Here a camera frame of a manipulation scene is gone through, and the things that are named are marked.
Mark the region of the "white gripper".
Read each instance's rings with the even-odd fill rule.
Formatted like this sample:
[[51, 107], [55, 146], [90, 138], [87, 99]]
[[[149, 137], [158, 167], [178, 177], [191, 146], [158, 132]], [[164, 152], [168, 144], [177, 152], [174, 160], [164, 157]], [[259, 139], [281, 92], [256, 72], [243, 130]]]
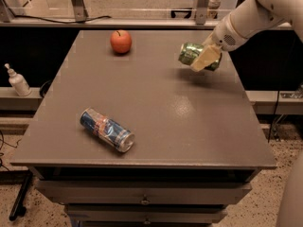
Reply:
[[246, 42], [247, 39], [234, 28], [231, 14], [227, 14], [202, 44], [192, 46], [195, 58], [190, 67], [193, 71], [199, 72], [220, 59], [221, 49], [234, 51]]

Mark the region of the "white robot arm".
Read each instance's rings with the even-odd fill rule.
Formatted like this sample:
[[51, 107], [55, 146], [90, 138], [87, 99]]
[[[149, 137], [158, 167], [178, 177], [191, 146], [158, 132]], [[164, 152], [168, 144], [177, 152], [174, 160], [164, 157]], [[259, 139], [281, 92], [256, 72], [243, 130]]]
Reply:
[[[233, 51], [255, 34], [285, 22], [303, 40], [303, 0], [245, 0], [215, 26], [191, 68], [200, 71], [223, 51]], [[295, 160], [286, 182], [276, 227], [303, 227], [303, 152]]]

